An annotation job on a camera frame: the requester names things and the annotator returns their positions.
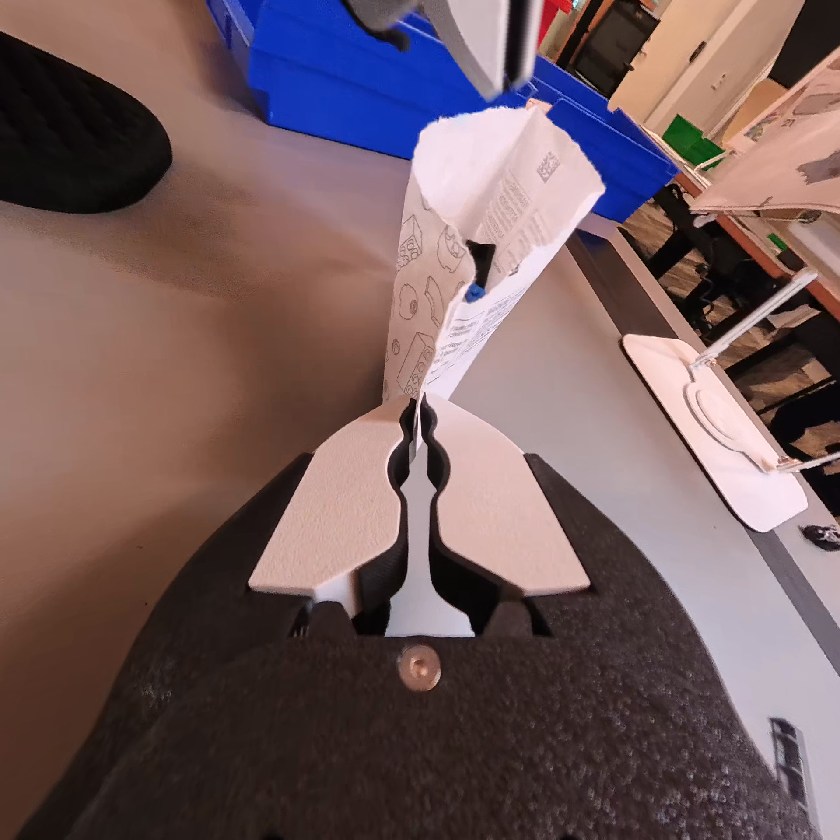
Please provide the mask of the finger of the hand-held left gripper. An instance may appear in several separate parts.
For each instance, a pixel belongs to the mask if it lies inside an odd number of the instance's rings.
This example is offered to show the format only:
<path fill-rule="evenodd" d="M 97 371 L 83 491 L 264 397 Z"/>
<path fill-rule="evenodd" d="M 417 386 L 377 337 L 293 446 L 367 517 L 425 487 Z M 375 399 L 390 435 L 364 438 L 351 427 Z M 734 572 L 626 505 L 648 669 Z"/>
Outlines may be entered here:
<path fill-rule="evenodd" d="M 510 1 L 510 90 L 533 73 L 539 49 L 540 1 Z"/>
<path fill-rule="evenodd" d="M 488 101 L 502 93 L 509 17 L 509 1 L 427 2 L 438 38 Z"/>

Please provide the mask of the small flat black piece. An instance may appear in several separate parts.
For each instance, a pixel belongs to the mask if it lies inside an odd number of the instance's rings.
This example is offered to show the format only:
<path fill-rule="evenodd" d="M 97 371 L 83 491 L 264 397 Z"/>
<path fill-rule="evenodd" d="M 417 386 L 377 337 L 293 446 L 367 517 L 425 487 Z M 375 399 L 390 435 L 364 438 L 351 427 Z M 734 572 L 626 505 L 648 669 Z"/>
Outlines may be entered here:
<path fill-rule="evenodd" d="M 818 815 L 802 730 L 782 717 L 771 717 L 769 723 L 776 777 L 785 792 L 806 814 L 810 824 L 817 828 Z"/>

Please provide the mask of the white book stand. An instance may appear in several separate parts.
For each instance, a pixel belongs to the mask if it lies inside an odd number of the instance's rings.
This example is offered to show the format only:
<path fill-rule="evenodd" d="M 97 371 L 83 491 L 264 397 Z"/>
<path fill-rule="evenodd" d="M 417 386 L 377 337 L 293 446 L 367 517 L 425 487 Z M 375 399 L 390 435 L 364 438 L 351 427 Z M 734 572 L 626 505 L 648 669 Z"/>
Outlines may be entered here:
<path fill-rule="evenodd" d="M 838 460 L 777 454 L 714 370 L 718 356 L 759 321 L 818 278 L 797 272 L 783 288 L 703 351 L 680 339 L 626 334 L 621 345 L 639 377 L 690 449 L 733 515 L 748 529 L 770 532 L 808 507 L 796 475 Z"/>

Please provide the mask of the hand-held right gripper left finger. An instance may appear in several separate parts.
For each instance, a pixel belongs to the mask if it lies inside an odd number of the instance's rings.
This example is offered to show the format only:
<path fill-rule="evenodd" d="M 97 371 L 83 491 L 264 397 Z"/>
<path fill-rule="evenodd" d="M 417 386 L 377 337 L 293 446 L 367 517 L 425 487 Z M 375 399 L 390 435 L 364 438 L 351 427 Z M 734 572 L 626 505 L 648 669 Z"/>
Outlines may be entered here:
<path fill-rule="evenodd" d="M 255 592 L 380 607 L 407 569 L 406 500 L 416 403 L 394 398 L 314 452 L 249 578 Z"/>

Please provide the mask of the green box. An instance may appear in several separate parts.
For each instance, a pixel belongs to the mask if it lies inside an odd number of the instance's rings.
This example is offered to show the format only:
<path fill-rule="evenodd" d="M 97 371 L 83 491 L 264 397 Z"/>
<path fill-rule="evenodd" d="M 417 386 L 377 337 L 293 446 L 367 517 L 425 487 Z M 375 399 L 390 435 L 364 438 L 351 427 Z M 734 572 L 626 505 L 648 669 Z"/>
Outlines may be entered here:
<path fill-rule="evenodd" d="M 679 114 L 675 115 L 661 137 L 667 146 L 692 165 L 705 164 L 723 153 L 721 147 Z"/>

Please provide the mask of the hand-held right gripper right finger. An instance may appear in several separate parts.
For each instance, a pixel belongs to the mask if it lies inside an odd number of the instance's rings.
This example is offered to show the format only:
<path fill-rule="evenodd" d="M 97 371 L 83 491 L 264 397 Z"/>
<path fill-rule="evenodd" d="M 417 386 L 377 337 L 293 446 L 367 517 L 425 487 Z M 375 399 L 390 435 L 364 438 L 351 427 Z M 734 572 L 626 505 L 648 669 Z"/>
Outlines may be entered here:
<path fill-rule="evenodd" d="M 591 581 L 525 453 L 438 395 L 423 398 L 430 539 L 447 560 L 524 596 L 581 592 Z"/>

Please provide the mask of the large printed paper bag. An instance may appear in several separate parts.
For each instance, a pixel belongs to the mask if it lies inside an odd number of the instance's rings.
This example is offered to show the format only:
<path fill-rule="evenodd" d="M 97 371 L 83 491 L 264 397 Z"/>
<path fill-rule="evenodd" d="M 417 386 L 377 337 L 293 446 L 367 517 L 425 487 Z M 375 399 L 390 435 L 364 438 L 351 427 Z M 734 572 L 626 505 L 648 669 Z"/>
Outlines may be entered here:
<path fill-rule="evenodd" d="M 383 402 L 449 398 L 604 191 L 579 144 L 536 108 L 426 126 L 397 239 Z"/>

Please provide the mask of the lego instruction booklet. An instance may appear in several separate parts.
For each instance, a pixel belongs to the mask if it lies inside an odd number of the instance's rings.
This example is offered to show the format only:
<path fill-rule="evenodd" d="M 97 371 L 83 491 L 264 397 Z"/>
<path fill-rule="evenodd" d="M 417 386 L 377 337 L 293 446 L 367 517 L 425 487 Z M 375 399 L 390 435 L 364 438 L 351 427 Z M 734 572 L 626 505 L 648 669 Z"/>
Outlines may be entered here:
<path fill-rule="evenodd" d="M 839 211 L 839 50 L 728 143 L 694 214 Z"/>

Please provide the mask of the black rough rounded object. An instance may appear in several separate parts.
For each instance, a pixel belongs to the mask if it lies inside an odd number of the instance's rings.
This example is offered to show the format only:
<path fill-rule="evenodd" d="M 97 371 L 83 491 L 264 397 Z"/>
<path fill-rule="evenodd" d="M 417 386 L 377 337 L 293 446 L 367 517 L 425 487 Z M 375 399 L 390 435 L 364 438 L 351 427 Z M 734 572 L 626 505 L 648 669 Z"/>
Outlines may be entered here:
<path fill-rule="evenodd" d="M 1 199 L 63 214 L 137 203 L 172 166 L 172 144 L 139 100 L 1 34 Z"/>

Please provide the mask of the blue plastic bin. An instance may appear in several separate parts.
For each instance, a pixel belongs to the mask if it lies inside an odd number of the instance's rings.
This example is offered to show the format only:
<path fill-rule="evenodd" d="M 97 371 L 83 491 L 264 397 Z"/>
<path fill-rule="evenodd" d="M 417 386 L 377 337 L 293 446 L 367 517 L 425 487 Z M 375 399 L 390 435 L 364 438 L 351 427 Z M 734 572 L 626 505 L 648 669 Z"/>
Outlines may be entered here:
<path fill-rule="evenodd" d="M 548 119 L 576 142 L 605 187 L 593 211 L 617 223 L 666 186 L 677 166 L 622 110 L 582 80 L 541 56 L 531 79 Z"/>
<path fill-rule="evenodd" d="M 410 160 L 437 119 L 523 108 L 529 85 L 487 101 L 435 25 L 411 13 L 396 25 L 399 51 L 352 21 L 341 2 L 205 3 L 226 51 L 273 127 Z"/>

